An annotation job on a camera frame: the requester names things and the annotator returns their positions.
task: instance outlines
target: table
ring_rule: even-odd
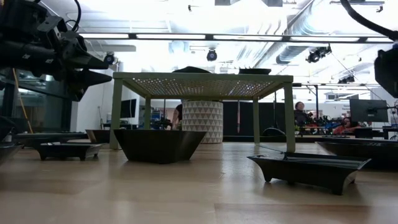
[[[254,143],[260,145],[259,100],[284,89],[287,151],[295,151],[293,76],[211,73],[114,72],[110,148],[118,149],[113,130],[119,128],[123,86],[146,99],[144,129],[150,129],[152,99],[252,100]]]

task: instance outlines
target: monitor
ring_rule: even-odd
[[[385,100],[349,100],[352,121],[388,122]]]
[[[137,100],[123,100],[120,108],[120,118],[136,117]]]

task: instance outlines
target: ceiling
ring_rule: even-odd
[[[353,7],[368,19],[398,29],[395,0],[356,0]],[[269,7],[262,0],[79,0],[79,32],[200,33],[253,35],[378,35],[357,24],[334,0],[283,0]],[[42,0],[50,12],[76,19],[73,0]],[[384,10],[376,12],[380,5]],[[169,72],[187,65],[216,73],[237,68],[271,68],[273,75],[294,75],[295,82],[337,83],[353,73],[361,83],[375,83],[373,61],[390,44],[332,44],[333,55],[307,63],[308,51],[320,44],[280,42],[206,42],[183,40],[91,40],[88,46],[101,55],[122,49],[120,59],[136,70]],[[218,59],[207,62],[208,49]]]

